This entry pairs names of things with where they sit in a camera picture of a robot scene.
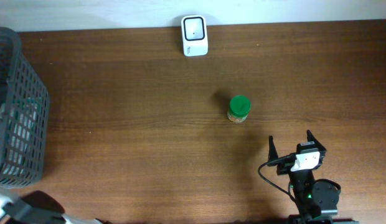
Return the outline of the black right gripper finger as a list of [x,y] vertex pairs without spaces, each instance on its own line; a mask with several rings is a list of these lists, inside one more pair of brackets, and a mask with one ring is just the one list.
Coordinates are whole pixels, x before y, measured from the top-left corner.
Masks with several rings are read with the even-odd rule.
[[313,141],[316,147],[319,149],[319,151],[324,151],[324,146],[314,137],[314,135],[309,129],[306,131],[306,134],[307,134],[308,142]]
[[268,137],[269,151],[268,151],[268,162],[276,160],[278,153],[274,144],[273,136]]

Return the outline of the green lid jar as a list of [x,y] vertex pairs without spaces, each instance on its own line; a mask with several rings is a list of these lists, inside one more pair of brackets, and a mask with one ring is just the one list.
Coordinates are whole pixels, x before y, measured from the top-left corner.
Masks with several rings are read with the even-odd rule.
[[246,96],[234,96],[229,103],[228,119],[233,123],[244,122],[251,110],[251,105],[250,100]]

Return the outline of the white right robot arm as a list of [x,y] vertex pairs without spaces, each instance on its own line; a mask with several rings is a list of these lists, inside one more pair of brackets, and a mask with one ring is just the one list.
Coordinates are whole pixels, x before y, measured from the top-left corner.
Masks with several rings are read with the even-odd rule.
[[294,153],[279,156],[273,142],[268,138],[269,152],[266,166],[276,167],[278,175],[289,177],[288,189],[284,190],[276,184],[269,184],[287,194],[298,209],[297,215],[290,215],[288,223],[356,223],[352,219],[334,219],[337,215],[337,204],[341,194],[341,186],[328,179],[316,180],[313,171],[318,169],[325,158],[327,149],[306,131],[307,141],[299,143]]

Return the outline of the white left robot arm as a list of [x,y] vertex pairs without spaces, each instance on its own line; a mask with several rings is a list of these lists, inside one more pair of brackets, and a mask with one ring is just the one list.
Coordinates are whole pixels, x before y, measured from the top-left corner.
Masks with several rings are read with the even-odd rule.
[[104,224],[104,221],[67,215],[58,201],[40,190],[20,196],[0,187],[0,223]]

